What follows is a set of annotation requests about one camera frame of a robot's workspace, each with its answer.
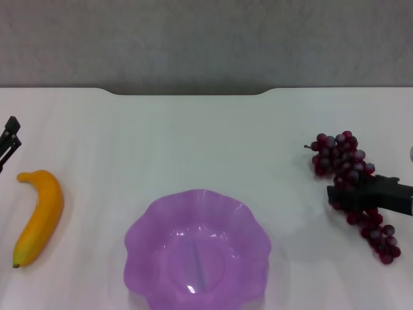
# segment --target white tabletop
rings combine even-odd
[[[126,230],[160,196],[210,189],[246,203],[272,242],[265,310],[406,310],[413,218],[383,211],[402,257],[384,266],[327,206],[303,145],[351,130],[378,173],[413,185],[412,88],[277,89],[258,96],[116,96],[99,89],[0,89],[0,125],[22,146],[0,174],[0,309],[148,309],[123,283]],[[12,269],[46,169],[65,210],[48,247]]]

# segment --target banana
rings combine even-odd
[[[38,192],[37,205],[21,233],[13,253],[13,268],[32,263],[45,248],[63,211],[63,193],[58,180],[48,171],[22,172],[19,182],[30,183]]]

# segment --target plastic bowl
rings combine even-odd
[[[264,295],[268,236],[246,205],[216,192],[154,201],[125,245],[125,284],[152,310],[238,310]]]

